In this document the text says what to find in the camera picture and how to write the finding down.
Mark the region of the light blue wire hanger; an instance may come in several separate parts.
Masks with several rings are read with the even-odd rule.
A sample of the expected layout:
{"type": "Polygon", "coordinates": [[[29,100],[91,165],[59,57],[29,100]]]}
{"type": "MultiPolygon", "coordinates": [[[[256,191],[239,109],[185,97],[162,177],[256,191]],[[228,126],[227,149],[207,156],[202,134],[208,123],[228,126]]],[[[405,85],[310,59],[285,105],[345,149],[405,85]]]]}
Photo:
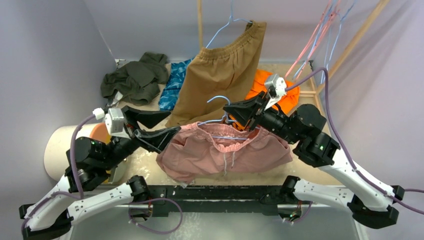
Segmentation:
{"type": "MultiPolygon", "coordinates": [[[[226,100],[226,102],[227,102],[228,105],[231,104],[230,99],[228,97],[224,96],[224,95],[216,95],[216,96],[210,98],[207,101],[207,103],[210,103],[210,102],[212,102],[215,99],[224,99],[224,100],[226,100]]],[[[224,112],[224,114],[222,115],[221,118],[212,119],[212,120],[206,120],[206,121],[203,121],[203,122],[198,123],[197,125],[198,126],[201,126],[201,125],[206,125],[206,124],[223,124],[223,123],[226,123],[227,124],[227,123],[232,123],[232,122],[235,122],[235,120],[230,120],[228,113],[227,112],[224,112]]],[[[240,141],[241,140],[247,140],[248,139],[248,138],[243,138],[243,137],[222,136],[222,135],[217,135],[217,136],[212,136],[212,137],[215,138],[215,139],[229,139],[229,140],[240,140],[240,141]]]]}

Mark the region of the pink shorts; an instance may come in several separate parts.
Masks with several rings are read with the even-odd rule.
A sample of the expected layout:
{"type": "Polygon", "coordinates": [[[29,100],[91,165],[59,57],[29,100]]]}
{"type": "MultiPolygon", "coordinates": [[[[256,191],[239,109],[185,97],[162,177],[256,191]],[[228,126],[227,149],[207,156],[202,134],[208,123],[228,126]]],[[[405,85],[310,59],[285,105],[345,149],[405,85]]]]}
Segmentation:
{"type": "Polygon", "coordinates": [[[262,127],[240,131],[200,122],[183,125],[156,157],[171,179],[187,185],[200,176],[267,172],[292,160],[287,141],[262,127]]]}

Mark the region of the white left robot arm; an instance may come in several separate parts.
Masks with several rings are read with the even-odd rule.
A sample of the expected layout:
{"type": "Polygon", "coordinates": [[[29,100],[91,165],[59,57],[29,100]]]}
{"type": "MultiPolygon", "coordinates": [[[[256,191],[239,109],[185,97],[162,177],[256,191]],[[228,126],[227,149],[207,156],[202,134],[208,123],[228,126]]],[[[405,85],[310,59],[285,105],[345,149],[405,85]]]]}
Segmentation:
{"type": "Polygon", "coordinates": [[[150,204],[153,197],[142,176],[132,176],[111,190],[94,196],[94,191],[110,177],[110,171],[138,149],[161,153],[179,127],[156,130],[155,126],[170,111],[122,108],[96,108],[88,120],[103,120],[110,141],[78,136],[79,124],[66,152],[69,166],[56,185],[38,202],[19,208],[21,234],[25,240],[53,240],[66,234],[73,226],[105,210],[124,204],[150,204]]]}

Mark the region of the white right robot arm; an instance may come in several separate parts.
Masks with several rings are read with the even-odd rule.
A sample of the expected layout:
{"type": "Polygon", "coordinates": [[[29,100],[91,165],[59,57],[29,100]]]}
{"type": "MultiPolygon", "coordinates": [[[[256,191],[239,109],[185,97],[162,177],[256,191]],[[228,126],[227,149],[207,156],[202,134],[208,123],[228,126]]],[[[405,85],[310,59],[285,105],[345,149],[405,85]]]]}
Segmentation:
{"type": "Polygon", "coordinates": [[[284,202],[316,202],[349,210],[355,221],[371,229],[397,223],[399,211],[394,203],[404,197],[401,186],[385,184],[349,160],[340,143],[323,131],[327,120],[315,105],[302,104],[286,115],[267,107],[270,100],[261,92],[251,99],[227,104],[223,110],[248,131],[261,127],[294,144],[293,153],[300,161],[342,184],[342,187],[332,187],[290,175],[280,189],[284,202]]]}

